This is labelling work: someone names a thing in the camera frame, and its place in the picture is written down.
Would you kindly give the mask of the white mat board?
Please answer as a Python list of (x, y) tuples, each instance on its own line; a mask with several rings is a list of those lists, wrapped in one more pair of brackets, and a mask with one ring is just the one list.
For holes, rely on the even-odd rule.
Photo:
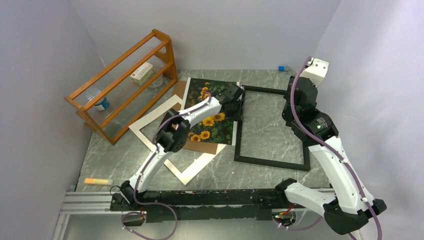
[[(154, 120), (161, 117), (166, 113), (167, 110), (173, 108), (177, 111), (184, 105), (183, 99), (180, 99), (177, 95), (171, 96), (168, 100), (162, 103), (160, 106), (152, 110), (150, 113), (144, 115), (133, 124), (129, 126), (129, 129), (151, 150), (155, 150), (154, 144), (149, 138), (142, 133), (142, 128)], [(218, 143), (217, 154), (204, 153), (199, 157), (195, 157), (184, 171), (179, 171), (177, 167), (170, 161), (165, 160), (164, 165), (179, 179), (184, 185), (187, 185), (205, 166), (207, 166), (224, 148), (225, 144)]]

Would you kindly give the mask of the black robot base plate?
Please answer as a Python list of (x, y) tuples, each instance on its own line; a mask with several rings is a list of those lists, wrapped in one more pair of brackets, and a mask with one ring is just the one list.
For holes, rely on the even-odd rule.
[(274, 188), (147, 191), (138, 205), (126, 205), (115, 193), (110, 210), (117, 213), (143, 212), (147, 223), (188, 220), (271, 220), (291, 203)]

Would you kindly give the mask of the sunflower photo print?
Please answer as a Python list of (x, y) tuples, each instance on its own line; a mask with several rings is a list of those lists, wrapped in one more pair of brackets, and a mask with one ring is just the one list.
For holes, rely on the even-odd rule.
[[(209, 96), (209, 93), (219, 93), (231, 85), (239, 85), (239, 82), (221, 81), (188, 77), (183, 94), (184, 109), (190, 108)], [(190, 142), (233, 144), (233, 132), (237, 124), (228, 118), (228, 115), (220, 113), (208, 116), (193, 126), (187, 140)]]

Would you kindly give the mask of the brown backing board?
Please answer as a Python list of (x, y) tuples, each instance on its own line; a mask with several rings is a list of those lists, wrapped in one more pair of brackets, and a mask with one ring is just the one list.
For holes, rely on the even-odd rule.
[[(186, 81), (178, 80), (173, 86), (171, 96), (176, 95), (182, 100), (184, 98), (186, 84)], [(183, 149), (215, 155), (217, 154), (218, 146), (218, 143), (192, 141), (188, 139), (183, 146)]]

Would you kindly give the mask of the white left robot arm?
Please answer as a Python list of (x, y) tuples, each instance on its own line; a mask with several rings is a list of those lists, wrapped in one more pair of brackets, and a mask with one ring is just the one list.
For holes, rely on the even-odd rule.
[(219, 113), (224, 113), (231, 120), (240, 117), (243, 93), (242, 87), (231, 85), (221, 92), (209, 94), (192, 107), (181, 111), (168, 110), (154, 135), (153, 150), (135, 174), (120, 186), (124, 205), (130, 210), (142, 206), (143, 195), (153, 177), (170, 155), (184, 147), (192, 127)]

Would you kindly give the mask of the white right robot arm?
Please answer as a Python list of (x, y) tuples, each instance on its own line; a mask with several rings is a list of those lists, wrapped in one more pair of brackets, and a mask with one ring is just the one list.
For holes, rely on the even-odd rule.
[(377, 238), (381, 239), (382, 229), (377, 216), (387, 205), (384, 200), (374, 198), (359, 179), (344, 151), (336, 125), (328, 114), (317, 109), (317, 96), (318, 88), (310, 79), (292, 76), (281, 116), (318, 160), (334, 194), (287, 178), (275, 187), (275, 202), (282, 208), (299, 204), (314, 211), (339, 235), (359, 230), (373, 218), (377, 224)]

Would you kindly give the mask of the black picture frame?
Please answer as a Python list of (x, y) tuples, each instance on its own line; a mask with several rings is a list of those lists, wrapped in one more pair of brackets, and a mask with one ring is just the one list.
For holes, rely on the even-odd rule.
[(303, 163), (290, 163), (283, 161), (275, 161), (270, 159), (262, 159), (256, 157), (242, 156), (241, 155), (241, 143), (242, 143), (242, 132), (243, 132), (243, 114), (244, 114), (244, 102), (246, 98), (246, 92), (255, 92), (255, 93), (267, 93), (274, 95), (284, 96), (286, 94), (286, 90), (282, 89), (272, 89), (258, 86), (250, 86), (250, 85), (242, 85), (244, 93), (241, 95), (241, 109), (240, 109), (240, 117), (237, 119), (237, 130), (235, 134), (235, 152), (234, 152), (234, 161), (246, 164), (255, 164), (267, 167), (276, 167), (281, 169), (289, 169), (296, 171), (309, 172), (311, 170), (311, 160), (310, 160), (310, 152), (306, 144), (302, 143), (302, 154), (303, 154)]

